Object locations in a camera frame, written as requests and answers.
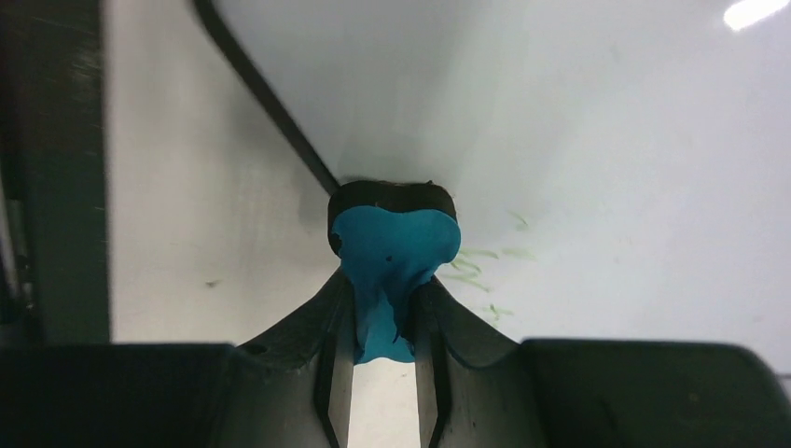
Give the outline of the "small black-framed whiteboard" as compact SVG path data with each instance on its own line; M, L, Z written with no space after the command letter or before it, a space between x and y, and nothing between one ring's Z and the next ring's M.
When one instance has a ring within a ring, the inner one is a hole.
M326 191L432 181L453 294L513 338L790 370L786 1L198 1Z

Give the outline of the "blue whiteboard eraser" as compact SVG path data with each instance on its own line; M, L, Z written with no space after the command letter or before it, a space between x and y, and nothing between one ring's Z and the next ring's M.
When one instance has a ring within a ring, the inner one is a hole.
M330 196L327 238L354 288L355 364L413 362L410 297L461 247L451 195L432 181L352 181Z

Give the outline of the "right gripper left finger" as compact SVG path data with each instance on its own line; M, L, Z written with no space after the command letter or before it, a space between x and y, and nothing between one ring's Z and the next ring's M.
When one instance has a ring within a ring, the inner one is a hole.
M353 288L334 273L247 343L5 348L5 447L344 447Z

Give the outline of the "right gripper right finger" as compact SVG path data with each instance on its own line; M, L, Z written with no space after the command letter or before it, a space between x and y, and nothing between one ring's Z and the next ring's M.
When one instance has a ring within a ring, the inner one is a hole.
M515 342L438 281L410 299L424 447L786 447L790 401L722 343Z

